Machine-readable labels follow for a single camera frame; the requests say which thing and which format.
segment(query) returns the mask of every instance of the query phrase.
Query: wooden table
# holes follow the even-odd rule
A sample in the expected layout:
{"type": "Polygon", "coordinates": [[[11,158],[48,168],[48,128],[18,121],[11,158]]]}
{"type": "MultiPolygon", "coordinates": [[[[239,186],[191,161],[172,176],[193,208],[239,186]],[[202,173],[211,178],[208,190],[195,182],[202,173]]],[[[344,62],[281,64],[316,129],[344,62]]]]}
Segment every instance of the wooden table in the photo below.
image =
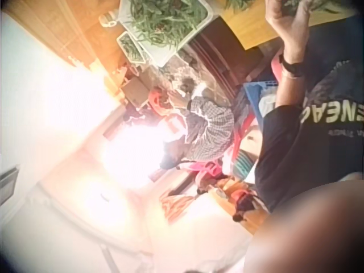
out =
{"type": "MultiPolygon", "coordinates": [[[[225,5],[226,0],[217,0],[225,5]]],[[[354,10],[329,6],[338,11],[338,14],[330,14],[322,11],[312,13],[310,26],[333,22],[355,15],[354,10]]],[[[277,33],[265,20],[265,0],[256,0],[253,5],[245,10],[235,13],[233,9],[224,10],[221,17],[234,32],[244,49],[249,49],[263,44],[277,37],[277,33]]]]}

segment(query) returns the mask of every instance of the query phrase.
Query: blurry foreground object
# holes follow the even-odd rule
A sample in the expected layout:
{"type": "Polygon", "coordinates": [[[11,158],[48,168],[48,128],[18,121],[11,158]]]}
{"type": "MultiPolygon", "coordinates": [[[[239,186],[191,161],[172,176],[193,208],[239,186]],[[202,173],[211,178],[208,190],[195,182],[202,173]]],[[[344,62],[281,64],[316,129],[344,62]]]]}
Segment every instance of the blurry foreground object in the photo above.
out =
{"type": "Polygon", "coordinates": [[[363,215],[363,180],[304,193],[258,230],[244,273],[364,272],[363,215]]]}

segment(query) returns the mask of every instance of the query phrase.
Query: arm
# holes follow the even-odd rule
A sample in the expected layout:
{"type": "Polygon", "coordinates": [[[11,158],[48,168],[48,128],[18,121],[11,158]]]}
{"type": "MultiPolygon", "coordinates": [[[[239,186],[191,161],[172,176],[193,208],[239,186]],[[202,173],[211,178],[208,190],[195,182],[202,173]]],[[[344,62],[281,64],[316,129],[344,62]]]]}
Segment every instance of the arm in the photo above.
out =
{"type": "MultiPolygon", "coordinates": [[[[266,18],[284,41],[284,59],[289,64],[302,63],[308,41],[308,20],[310,0],[302,0],[296,17],[282,15],[281,0],[266,0],[266,18]]],[[[304,101],[303,77],[293,77],[283,68],[279,84],[276,108],[264,118],[262,150],[255,170],[257,184],[270,180],[280,165],[284,165],[300,129],[300,114],[304,101]]],[[[270,185],[269,191],[277,191],[270,185]]]]}
{"type": "MultiPolygon", "coordinates": [[[[312,0],[302,0],[295,17],[283,16],[282,0],[266,0],[266,19],[284,42],[284,59],[289,64],[302,63],[309,38],[308,22],[312,0]]],[[[276,107],[302,106],[305,95],[304,77],[294,77],[282,68],[276,107]]]]}
{"type": "Polygon", "coordinates": [[[189,157],[208,162],[221,157],[231,142],[234,130],[234,115],[231,109],[217,106],[214,102],[196,97],[190,101],[191,113],[207,121],[205,131],[194,142],[189,157]]]}

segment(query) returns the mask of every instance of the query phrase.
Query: white wall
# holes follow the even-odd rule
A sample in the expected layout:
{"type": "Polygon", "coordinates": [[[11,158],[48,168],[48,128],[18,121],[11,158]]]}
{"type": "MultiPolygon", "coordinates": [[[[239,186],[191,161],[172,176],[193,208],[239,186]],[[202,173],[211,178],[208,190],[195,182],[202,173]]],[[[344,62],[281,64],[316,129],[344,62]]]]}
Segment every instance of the white wall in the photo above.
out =
{"type": "Polygon", "coordinates": [[[1,171],[20,164],[1,221],[116,107],[102,76],[70,66],[1,13],[1,171]]]}
{"type": "Polygon", "coordinates": [[[175,172],[159,181],[145,197],[146,222],[158,273],[182,273],[188,269],[212,270],[224,261],[244,256],[251,235],[220,208],[209,195],[199,197],[187,213],[172,225],[166,223],[160,195],[183,177],[175,172]]]}
{"type": "Polygon", "coordinates": [[[101,245],[110,249],[121,273],[136,272],[142,262],[79,228],[58,212],[38,187],[5,225],[1,238],[2,253],[24,273],[111,272],[101,245]]]}

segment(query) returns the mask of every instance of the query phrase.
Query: finger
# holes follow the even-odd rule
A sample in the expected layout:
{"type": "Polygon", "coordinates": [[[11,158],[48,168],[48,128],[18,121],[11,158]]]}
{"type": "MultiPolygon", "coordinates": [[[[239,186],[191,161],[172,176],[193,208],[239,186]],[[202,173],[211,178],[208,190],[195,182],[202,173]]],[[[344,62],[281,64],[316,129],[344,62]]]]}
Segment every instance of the finger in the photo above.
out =
{"type": "Polygon", "coordinates": [[[273,19],[282,18],[282,0],[266,0],[266,19],[270,22],[273,19]]]}
{"type": "Polygon", "coordinates": [[[311,15],[311,5],[313,0],[302,0],[297,9],[295,20],[301,24],[308,25],[308,21],[311,15]]]}

